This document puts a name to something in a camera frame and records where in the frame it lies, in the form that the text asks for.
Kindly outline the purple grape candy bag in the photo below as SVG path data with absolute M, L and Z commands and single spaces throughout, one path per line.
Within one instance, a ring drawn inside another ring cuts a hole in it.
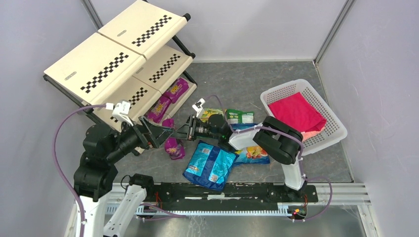
M 165 96 L 161 96 L 147 112 L 147 119 L 153 121 L 154 123 L 160 123 L 170 105 L 171 100 Z
M 174 128 L 174 119 L 168 118 L 162 122 L 162 125 Z M 164 149 L 171 160 L 183 159 L 185 157 L 185 149 L 179 139 L 169 137 L 165 141 Z

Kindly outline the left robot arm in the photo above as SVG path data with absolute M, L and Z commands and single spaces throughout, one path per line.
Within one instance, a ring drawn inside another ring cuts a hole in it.
M 82 237 L 103 234 L 105 204 L 118 173 L 115 164 L 138 147 L 159 148 L 173 133 L 173 128 L 154 125 L 145 118 L 122 132 L 106 123 L 95 124 L 86 131 L 84 152 L 74 174 L 80 213 L 77 229 Z

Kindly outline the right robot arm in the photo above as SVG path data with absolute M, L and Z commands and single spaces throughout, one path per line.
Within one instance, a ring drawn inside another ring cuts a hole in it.
M 217 146 L 200 141 L 183 173 L 191 183 L 209 190 L 224 190 L 234 162 L 250 147 L 260 147 L 267 156 L 281 164 L 287 189 L 301 191 L 306 186 L 298 161 L 303 151 L 303 136 L 275 117 L 267 116 L 262 123 L 238 129 L 221 114 L 210 116 L 206 122 L 190 116 L 171 137 L 188 141 L 198 138 L 217 140 Z

